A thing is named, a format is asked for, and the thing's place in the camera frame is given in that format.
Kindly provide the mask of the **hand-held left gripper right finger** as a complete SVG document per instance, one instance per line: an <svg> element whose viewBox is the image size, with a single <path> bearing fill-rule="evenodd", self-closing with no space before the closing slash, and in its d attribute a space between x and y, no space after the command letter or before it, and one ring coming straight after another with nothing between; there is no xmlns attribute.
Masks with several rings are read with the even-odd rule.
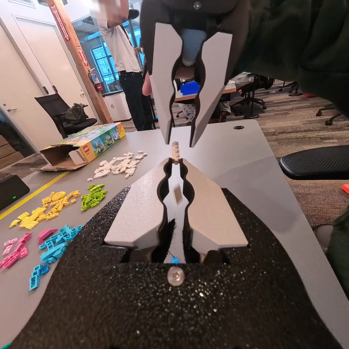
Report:
<svg viewBox="0 0 349 349"><path fill-rule="evenodd" d="M248 245L222 188L186 159L180 159L182 193L188 201L182 232L186 263L199 263L201 255Z"/></svg>

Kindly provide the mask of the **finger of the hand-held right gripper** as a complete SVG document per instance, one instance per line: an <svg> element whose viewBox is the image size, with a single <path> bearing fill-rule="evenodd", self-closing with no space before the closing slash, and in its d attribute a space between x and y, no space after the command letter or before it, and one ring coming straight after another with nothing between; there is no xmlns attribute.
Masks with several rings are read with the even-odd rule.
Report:
<svg viewBox="0 0 349 349"><path fill-rule="evenodd" d="M173 80L181 54L182 38L171 24L157 22L150 81L159 127L167 145L171 137L172 103L176 94Z"/></svg>
<svg viewBox="0 0 349 349"><path fill-rule="evenodd" d="M195 97L195 118L191 126L190 147L194 147L204 130L225 89L232 34L217 32L203 42L196 68L200 90Z"/></svg>

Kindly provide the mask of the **pile of white lego pieces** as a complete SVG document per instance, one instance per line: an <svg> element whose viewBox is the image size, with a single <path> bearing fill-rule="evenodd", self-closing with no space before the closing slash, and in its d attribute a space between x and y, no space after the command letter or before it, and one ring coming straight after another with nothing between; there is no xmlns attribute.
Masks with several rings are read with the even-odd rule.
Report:
<svg viewBox="0 0 349 349"><path fill-rule="evenodd" d="M110 161L103 160L99 162L99 166L95 169L93 177L88 178L87 182L106 177L110 174L124 174L127 179L134 175L138 164L147 155L145 151L139 150L137 153L128 152L122 156L113 157Z"/></svg>

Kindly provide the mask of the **pile of turquoise lego pieces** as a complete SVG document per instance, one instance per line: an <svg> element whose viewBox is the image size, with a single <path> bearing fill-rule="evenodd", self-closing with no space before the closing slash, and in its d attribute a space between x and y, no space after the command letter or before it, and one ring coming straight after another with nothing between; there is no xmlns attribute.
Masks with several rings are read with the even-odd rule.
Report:
<svg viewBox="0 0 349 349"><path fill-rule="evenodd" d="M73 228L65 225L46 238L42 245L39 245L39 250L42 251L42 254L40 263L33 268L29 279L29 291L39 287L41 277L50 271L51 264L56 263L62 257L68 247L68 243L78 235L82 228L82 225Z"/></svg>

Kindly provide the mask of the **magenta lego wedge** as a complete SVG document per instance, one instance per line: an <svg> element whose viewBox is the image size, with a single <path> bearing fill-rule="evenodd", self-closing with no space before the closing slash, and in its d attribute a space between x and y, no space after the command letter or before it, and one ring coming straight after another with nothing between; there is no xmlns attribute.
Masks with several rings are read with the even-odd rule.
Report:
<svg viewBox="0 0 349 349"><path fill-rule="evenodd" d="M46 238L48 238L51 234L56 233L58 229L45 229L37 236L38 245L42 245Z"/></svg>

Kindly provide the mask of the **pile of yellow lego pieces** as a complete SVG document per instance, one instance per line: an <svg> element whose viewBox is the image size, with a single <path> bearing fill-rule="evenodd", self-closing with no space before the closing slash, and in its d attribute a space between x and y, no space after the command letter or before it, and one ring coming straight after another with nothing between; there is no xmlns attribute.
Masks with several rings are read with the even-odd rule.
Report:
<svg viewBox="0 0 349 349"><path fill-rule="evenodd" d="M64 198L52 202L51 195L54 193L55 192L52 192L49 196L41 200L41 207L36 208L31 213L24 212L22 215L18 216L16 220L11 222L9 228L19 226L20 228L31 230L42 221L52 220L58 217L65 207L76 203L76 198L81 195L79 190L74 190L69 194L66 193Z"/></svg>

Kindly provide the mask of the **pile of pink lego pieces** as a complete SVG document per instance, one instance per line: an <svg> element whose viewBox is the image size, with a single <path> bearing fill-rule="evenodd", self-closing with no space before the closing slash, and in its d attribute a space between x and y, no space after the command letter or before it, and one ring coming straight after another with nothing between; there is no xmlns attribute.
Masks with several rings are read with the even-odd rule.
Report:
<svg viewBox="0 0 349 349"><path fill-rule="evenodd" d="M27 242L31 238L31 233L27 232L22 238L20 238L15 244L16 248L14 251L5 257L1 263L0 263L0 268L2 269L8 269L10 268L13 264L15 264L18 260L26 257L28 255L28 249L26 247Z"/></svg>

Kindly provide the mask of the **blue storage bin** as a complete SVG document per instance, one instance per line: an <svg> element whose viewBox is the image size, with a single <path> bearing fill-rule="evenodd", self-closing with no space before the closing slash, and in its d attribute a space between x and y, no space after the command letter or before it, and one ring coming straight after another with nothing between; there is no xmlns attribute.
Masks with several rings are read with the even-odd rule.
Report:
<svg viewBox="0 0 349 349"><path fill-rule="evenodd" d="M189 81L181 84L180 92L183 96L193 95L199 92L200 87L196 81Z"/></svg>

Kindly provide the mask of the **wooden top table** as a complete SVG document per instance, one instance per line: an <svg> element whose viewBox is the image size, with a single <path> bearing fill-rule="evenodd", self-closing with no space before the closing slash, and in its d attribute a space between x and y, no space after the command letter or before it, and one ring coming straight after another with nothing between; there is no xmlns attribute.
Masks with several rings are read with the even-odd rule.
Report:
<svg viewBox="0 0 349 349"><path fill-rule="evenodd" d="M224 91L222 92L222 94L230 94L230 93L234 93L236 92L237 89L236 89L236 85L233 82L231 83L228 83L224 89ZM178 103L178 102L183 102L183 101L188 101L188 100L191 100L191 99L194 99L196 97L197 93L196 94L189 94L189 95L183 95L180 91L177 91L176 92L176 97L174 99L174 102Z"/></svg>

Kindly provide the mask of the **black office chair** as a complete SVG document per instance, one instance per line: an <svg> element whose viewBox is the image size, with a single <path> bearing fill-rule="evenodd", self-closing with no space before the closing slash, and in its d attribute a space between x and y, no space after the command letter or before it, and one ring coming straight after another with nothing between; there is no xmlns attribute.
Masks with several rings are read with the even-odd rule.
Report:
<svg viewBox="0 0 349 349"><path fill-rule="evenodd" d="M51 117L59 133L64 139L69 135L91 127L98 122L98 120L94 118L88 118L83 123L77 125L72 125L65 122L63 116L70 107L58 93L43 97L36 97L35 100Z"/></svg>
<svg viewBox="0 0 349 349"><path fill-rule="evenodd" d="M243 115L244 119L257 119L259 118L259 114L255 113L254 106L259 105L262 107L262 110L265 111L267 109L266 103L263 99L256 98L255 92L257 90L268 90L275 83L274 78L262 76L259 74L250 74L249 77L253 78L252 81L247 84L241 86L239 92L242 97L241 100L235 102L231 105L231 107L241 106L240 114L242 116L244 108L246 106L250 106L250 111Z"/></svg>

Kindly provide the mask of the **white recycling bin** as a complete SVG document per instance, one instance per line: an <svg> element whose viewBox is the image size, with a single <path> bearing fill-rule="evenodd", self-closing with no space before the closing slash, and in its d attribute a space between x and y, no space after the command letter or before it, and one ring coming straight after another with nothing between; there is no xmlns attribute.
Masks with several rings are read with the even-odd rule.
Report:
<svg viewBox="0 0 349 349"><path fill-rule="evenodd" d="M131 120L132 116L124 92L110 93L102 96L113 122Z"/></svg>

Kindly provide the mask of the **red fire extinguisher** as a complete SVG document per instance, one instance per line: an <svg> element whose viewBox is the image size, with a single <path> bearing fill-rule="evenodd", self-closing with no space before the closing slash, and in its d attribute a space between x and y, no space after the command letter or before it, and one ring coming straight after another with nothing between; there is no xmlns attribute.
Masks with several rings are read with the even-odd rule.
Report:
<svg viewBox="0 0 349 349"><path fill-rule="evenodd" d="M92 84L93 84L94 88L96 89L96 91L102 92L103 91L103 87L101 85L101 82L98 79L98 76L94 72L94 68L88 70L88 75L89 75L90 81L92 82Z"/></svg>

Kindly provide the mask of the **yellow tape strip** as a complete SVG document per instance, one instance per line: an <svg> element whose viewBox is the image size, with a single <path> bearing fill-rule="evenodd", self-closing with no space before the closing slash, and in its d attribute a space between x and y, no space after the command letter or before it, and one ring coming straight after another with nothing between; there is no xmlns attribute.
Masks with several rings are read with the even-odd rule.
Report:
<svg viewBox="0 0 349 349"><path fill-rule="evenodd" d="M61 178L63 178L64 176L66 176L67 174L69 174L69 171L63 172L61 174L59 174L58 176L56 176L55 178L53 178L51 181L49 181L48 183L46 183L45 185L41 186L40 188L38 188L37 190L35 190L34 192L32 192L31 194L27 195L25 198L23 198L22 200L20 200L19 202L15 203L13 206L11 206L10 208L8 208L7 210L5 210L4 212L1 213L0 215L0 219L4 219L6 216L8 216L10 213L14 212L16 209L20 208L23 204L25 204L26 202L28 202L29 200L31 200L32 198L34 198L36 195L40 194L42 191L46 190L47 188L49 188L51 185L53 185L55 182L59 181Z"/></svg>

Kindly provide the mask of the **white door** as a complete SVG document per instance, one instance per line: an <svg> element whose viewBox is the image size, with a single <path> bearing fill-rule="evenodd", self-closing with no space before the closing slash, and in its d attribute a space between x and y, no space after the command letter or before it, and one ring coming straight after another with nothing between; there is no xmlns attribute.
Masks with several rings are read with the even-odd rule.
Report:
<svg viewBox="0 0 349 349"><path fill-rule="evenodd" d="M71 107L74 103L88 105L88 99L63 46L63 38L55 24L15 17L21 33L44 72L49 94L58 93Z"/></svg>
<svg viewBox="0 0 349 349"><path fill-rule="evenodd" d="M0 27L1 113L34 152L45 147L47 117L34 99L38 86L10 40Z"/></svg>

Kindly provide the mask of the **black power box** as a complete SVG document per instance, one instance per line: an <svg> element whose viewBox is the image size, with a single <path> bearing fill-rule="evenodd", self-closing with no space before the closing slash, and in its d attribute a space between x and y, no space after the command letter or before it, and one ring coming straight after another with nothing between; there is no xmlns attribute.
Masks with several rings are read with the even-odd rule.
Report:
<svg viewBox="0 0 349 349"><path fill-rule="evenodd" d="M30 192L30 188L16 174L1 176L0 179L0 210Z"/></svg>

